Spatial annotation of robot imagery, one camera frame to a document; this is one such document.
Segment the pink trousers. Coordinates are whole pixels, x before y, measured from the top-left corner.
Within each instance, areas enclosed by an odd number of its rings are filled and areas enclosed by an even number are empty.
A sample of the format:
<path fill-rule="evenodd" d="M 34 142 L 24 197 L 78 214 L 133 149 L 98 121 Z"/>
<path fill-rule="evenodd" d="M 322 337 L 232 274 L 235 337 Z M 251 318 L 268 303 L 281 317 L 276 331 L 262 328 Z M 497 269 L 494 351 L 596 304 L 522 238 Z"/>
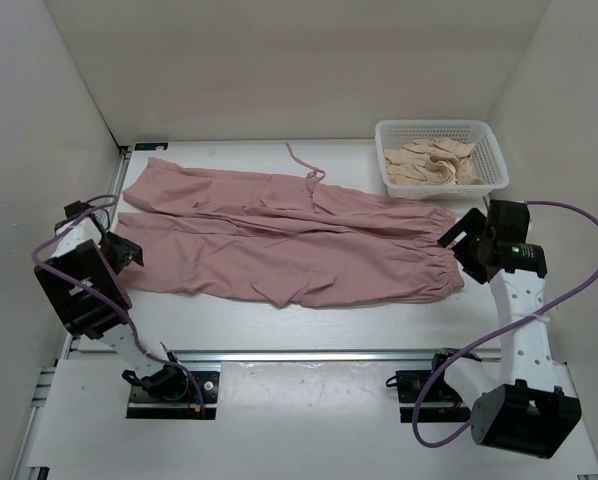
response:
<path fill-rule="evenodd" d="M 150 158 L 123 194 L 117 233 L 143 263 L 131 288 L 283 308 L 425 304 L 464 281 L 441 235 L 454 214 L 306 176 L 185 168 Z"/>

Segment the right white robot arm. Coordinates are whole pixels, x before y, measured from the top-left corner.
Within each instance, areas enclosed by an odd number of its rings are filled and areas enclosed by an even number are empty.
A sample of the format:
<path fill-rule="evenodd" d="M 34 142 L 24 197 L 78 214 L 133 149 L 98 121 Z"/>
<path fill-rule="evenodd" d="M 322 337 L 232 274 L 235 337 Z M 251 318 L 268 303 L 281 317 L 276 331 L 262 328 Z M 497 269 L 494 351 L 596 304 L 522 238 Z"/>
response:
<path fill-rule="evenodd" d="M 526 204 L 493 200 L 487 212 L 470 210 L 439 239 L 469 276 L 489 286 L 503 331 L 501 361 L 492 377 L 472 352 L 445 350 L 434 358 L 428 387 L 443 400 L 458 394 L 476 444 L 550 459 L 582 411 L 555 373 L 549 319 L 539 311 L 547 265 L 543 249 L 527 241 L 529 226 Z"/>

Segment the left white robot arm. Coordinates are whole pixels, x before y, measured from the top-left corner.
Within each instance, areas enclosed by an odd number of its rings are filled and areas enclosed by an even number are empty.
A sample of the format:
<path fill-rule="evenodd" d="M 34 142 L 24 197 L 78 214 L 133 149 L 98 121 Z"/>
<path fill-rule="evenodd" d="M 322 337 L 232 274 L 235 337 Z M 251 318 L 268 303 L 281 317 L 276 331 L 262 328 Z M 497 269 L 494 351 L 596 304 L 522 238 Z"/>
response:
<path fill-rule="evenodd" d="M 129 315 L 132 303 L 118 275 L 143 264 L 142 248 L 109 230 L 97 217 L 110 216 L 115 195 L 99 195 L 64 207 L 54 236 L 36 247 L 34 274 L 65 330 L 99 341 L 129 368 L 122 377 L 147 395 L 178 401 L 192 389 L 188 373 L 166 348 L 149 347 Z"/>

